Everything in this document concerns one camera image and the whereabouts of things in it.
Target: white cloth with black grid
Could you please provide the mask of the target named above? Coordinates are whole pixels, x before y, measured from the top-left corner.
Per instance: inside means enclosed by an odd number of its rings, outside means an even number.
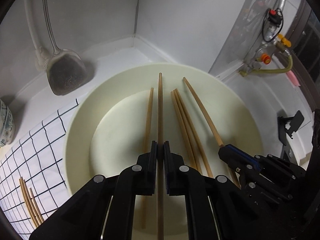
[[[83,97],[41,121],[0,160],[0,207],[23,239],[29,239],[34,228],[19,178],[22,176],[27,188],[32,188],[44,219],[70,198],[65,184],[63,146],[71,117]]]

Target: white plate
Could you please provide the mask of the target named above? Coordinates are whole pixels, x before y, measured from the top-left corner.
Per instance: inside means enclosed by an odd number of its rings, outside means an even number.
[[[134,165],[142,154],[150,88],[154,90],[150,144],[156,140],[157,82],[163,75],[164,140],[171,151],[189,159],[172,105],[170,91],[178,88],[204,146],[213,174],[229,177],[218,156],[219,147],[203,114],[182,81],[185,76],[211,116],[224,144],[232,143],[254,155],[262,153],[255,122],[238,96],[211,75],[198,69],[157,63],[124,71],[97,87],[81,104],[67,133],[65,167],[67,185],[75,193],[96,174],[119,174]],[[184,197],[165,196],[166,239],[188,239]],[[132,239],[155,239],[156,202],[148,200],[147,228],[140,229],[140,198],[137,196]]]

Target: metal spatula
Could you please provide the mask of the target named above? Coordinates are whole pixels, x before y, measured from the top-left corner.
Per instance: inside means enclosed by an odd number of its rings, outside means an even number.
[[[50,24],[47,0],[42,0],[42,3],[45,22],[53,46],[53,54],[47,65],[48,81],[55,95],[66,95],[80,87],[86,80],[88,73],[76,52],[58,48]]]

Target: red knob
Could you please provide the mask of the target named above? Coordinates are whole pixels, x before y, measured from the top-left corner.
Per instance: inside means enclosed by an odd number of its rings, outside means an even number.
[[[269,13],[270,13],[271,15],[276,15],[276,14],[277,14],[275,10],[270,10]]]

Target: wooden chopstick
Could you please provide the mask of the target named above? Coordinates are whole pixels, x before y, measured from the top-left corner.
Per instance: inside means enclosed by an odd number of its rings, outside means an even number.
[[[204,118],[206,119],[209,127],[210,127],[210,130],[213,134],[213,136],[215,137],[216,141],[217,141],[217,144],[219,145],[219,147],[224,147],[224,144],[223,144],[223,141],[221,139],[221,136],[220,134],[218,133],[216,127],[214,126],[207,110],[204,108],[204,105],[202,104],[200,98],[198,97],[198,95],[196,94],[196,92],[194,91],[194,89],[192,88],[192,86],[190,85],[190,83],[188,82],[188,80],[184,77],[183,78],[183,81],[186,83],[187,87],[189,88],[191,94],[193,95],[194,99],[196,100],[198,106],[200,107],[200,110],[202,112],[202,114],[204,115]],[[231,178],[233,180],[233,183],[240,188],[240,184],[239,184],[239,180],[238,180],[238,177],[236,175],[236,173],[229,168],[229,172],[230,172],[230,175],[231,175]]]
[[[41,214],[41,212],[40,212],[40,210],[39,210],[38,204],[37,204],[37,202],[36,202],[36,200],[35,200],[35,196],[33,195],[32,188],[30,188],[30,195],[31,195],[31,197],[32,197],[33,204],[34,204],[34,206],[35,206],[35,208],[36,208],[36,212],[37,212],[38,215],[39,215],[39,218],[40,218],[40,221],[41,221],[40,224],[42,224],[42,223],[44,222],[44,219],[43,219],[43,216],[42,216],[42,214]]]
[[[177,99],[175,97],[174,91],[171,91],[171,99],[172,99],[172,103],[173,103],[174,109],[176,111],[176,115],[177,115],[178,122],[179,122],[179,125],[180,125],[180,129],[181,129],[181,132],[182,132],[182,137],[183,137],[183,140],[184,140],[184,144],[186,146],[186,150],[187,150],[187,153],[188,153],[188,156],[189,156],[189,159],[190,159],[190,166],[192,168],[196,169],[197,168],[196,160],[195,160],[195,158],[193,156],[191,144],[190,144],[189,137],[188,137],[188,134],[187,134],[187,129],[186,129],[185,124],[183,122],[182,114],[180,113],[179,106],[178,106]]]
[[[198,106],[200,107],[200,110],[201,110],[202,114],[204,115],[204,118],[206,119],[206,121],[207,121],[207,123],[208,123],[208,125],[209,125],[209,127],[210,127],[210,129],[211,129],[211,131],[213,133],[213,136],[215,137],[215,139],[216,139],[216,141],[217,141],[217,143],[219,145],[219,147],[223,147],[224,146],[223,145],[223,141],[222,141],[222,139],[221,139],[216,127],[214,126],[214,124],[213,124],[213,122],[212,122],[207,110],[204,108],[204,105],[202,104],[200,98],[198,97],[198,95],[196,94],[196,92],[194,91],[194,89],[192,88],[192,86],[190,85],[190,83],[188,82],[188,80],[185,77],[183,78],[183,81],[186,83],[186,85],[189,88],[191,94],[193,95],[194,99],[196,100]]]
[[[178,104],[178,108],[179,108],[179,111],[180,111],[180,114],[182,116],[182,120],[183,120],[183,124],[186,128],[186,132],[187,132],[187,135],[188,135],[188,139],[189,139],[189,142],[190,142],[190,146],[191,146],[191,152],[192,152],[192,155],[193,155],[193,158],[196,162],[196,169],[197,171],[199,171],[202,175],[202,169],[201,169],[201,165],[200,165],[200,161],[199,161],[199,156],[197,154],[198,152],[198,149],[197,149],[197,145],[195,143],[195,139],[193,137],[193,133],[192,133],[192,130],[190,128],[190,124],[187,120],[187,117],[186,117],[186,114],[185,112],[183,111],[183,108],[182,108],[182,105],[181,105],[181,102],[180,102],[180,99],[179,99],[179,96],[178,96],[178,93],[176,90],[173,91],[174,93],[174,96],[176,98],[176,101],[177,101],[177,104]]]
[[[22,191],[23,200],[24,200],[24,202],[25,202],[25,204],[27,206],[27,209],[28,209],[29,215],[31,217],[32,223],[35,226],[35,228],[37,228],[39,226],[39,223],[36,220],[36,217],[35,217],[35,215],[34,215],[34,213],[32,211],[32,208],[31,208],[29,199],[27,197],[27,192],[26,192],[26,188],[25,188],[25,185],[24,185],[22,177],[19,179],[19,183],[20,183],[20,187],[21,187],[21,191]]]
[[[152,104],[153,104],[153,88],[150,89],[150,94],[149,94],[146,130],[145,130],[144,141],[143,141],[143,152],[144,153],[149,152],[149,149],[150,149],[149,138],[150,138],[150,131],[151,131]]]
[[[157,120],[157,240],[164,240],[164,156],[163,156],[163,87],[162,73],[158,81],[158,120]]]
[[[205,155],[205,152],[204,152],[202,143],[201,143],[201,141],[200,141],[200,138],[199,138],[199,136],[198,136],[198,133],[197,133],[197,131],[196,131],[196,128],[195,128],[195,126],[193,125],[193,122],[192,122],[192,120],[191,120],[190,114],[189,114],[189,112],[188,112],[188,110],[187,110],[187,108],[186,108],[186,105],[184,104],[184,102],[183,102],[183,100],[182,100],[182,97],[181,97],[181,95],[180,95],[180,93],[179,93],[179,90],[178,90],[178,89],[175,89],[175,91],[176,91],[176,93],[177,93],[177,95],[178,95],[179,101],[180,101],[181,106],[182,106],[182,108],[183,108],[183,111],[184,111],[184,113],[185,113],[185,115],[186,115],[186,118],[187,118],[188,123],[189,123],[190,128],[191,128],[191,131],[192,131],[192,133],[193,133],[193,136],[194,136],[194,138],[195,138],[195,140],[196,140],[196,144],[197,144],[197,146],[198,146],[200,155],[201,155],[202,160],[203,160],[203,162],[204,162],[204,166],[205,166],[205,169],[206,169],[206,171],[207,171],[207,174],[208,174],[208,176],[209,176],[210,178],[213,178],[213,174],[212,174],[212,171],[211,171],[211,168],[210,168],[210,165],[209,165],[207,156]]]
[[[23,180],[23,184],[24,184],[25,191],[26,191],[26,193],[27,193],[27,197],[28,197],[28,200],[29,200],[29,203],[30,203],[30,206],[31,206],[31,210],[32,210],[33,214],[35,215],[36,221],[37,221],[38,226],[39,226],[39,225],[41,225],[42,222],[41,222],[41,219],[40,219],[40,217],[39,217],[39,214],[38,214],[38,212],[37,212],[37,210],[36,210],[36,208],[35,208],[34,203],[31,201],[30,193],[29,193],[29,191],[28,191],[28,188],[27,188],[27,185],[26,185],[26,181],[25,181],[25,180]]]
[[[151,131],[151,117],[152,117],[152,104],[153,104],[153,88],[150,89],[149,103],[147,110],[146,131],[144,135],[143,152],[149,152],[149,138]],[[141,228],[145,229],[147,224],[147,196],[141,198]]]

